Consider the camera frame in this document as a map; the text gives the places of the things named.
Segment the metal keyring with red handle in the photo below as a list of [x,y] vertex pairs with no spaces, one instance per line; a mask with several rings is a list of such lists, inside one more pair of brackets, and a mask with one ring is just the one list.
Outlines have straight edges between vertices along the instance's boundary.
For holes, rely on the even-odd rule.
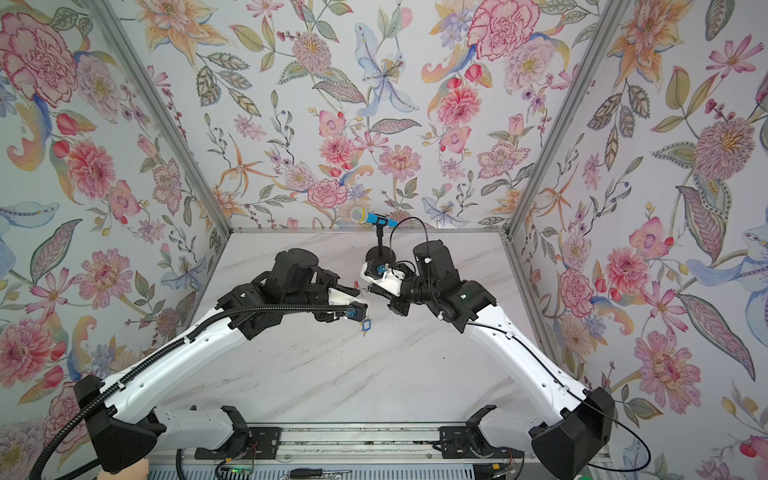
[[370,303],[366,299],[364,295],[365,291],[359,288],[352,288],[350,290],[350,297],[349,304],[354,308],[358,310],[367,310],[370,307]]

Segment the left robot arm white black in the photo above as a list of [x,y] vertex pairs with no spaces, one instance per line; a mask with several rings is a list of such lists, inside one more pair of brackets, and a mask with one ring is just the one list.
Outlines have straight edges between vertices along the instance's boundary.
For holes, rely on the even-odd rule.
[[104,471],[116,474],[154,451],[199,448],[227,458],[253,444],[250,427],[234,406],[176,410],[166,397],[206,365],[232,351],[289,314],[310,313],[319,322],[362,321],[367,305],[354,288],[340,285],[318,257],[292,248],[277,254],[271,270],[235,286],[207,316],[194,322],[142,361],[104,380],[87,378],[75,392],[93,401],[85,422]]

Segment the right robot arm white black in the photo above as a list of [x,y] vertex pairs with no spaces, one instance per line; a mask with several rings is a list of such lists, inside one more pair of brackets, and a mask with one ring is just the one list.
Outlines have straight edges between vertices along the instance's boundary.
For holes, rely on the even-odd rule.
[[485,287],[461,279],[442,241],[425,241],[413,254],[413,266],[368,261],[361,276],[369,291],[400,316],[413,305],[426,306],[483,347],[532,405],[528,411],[479,410],[465,423],[467,447],[480,455],[502,448],[532,454],[555,478],[576,478],[610,439],[610,395],[588,390],[546,357]]

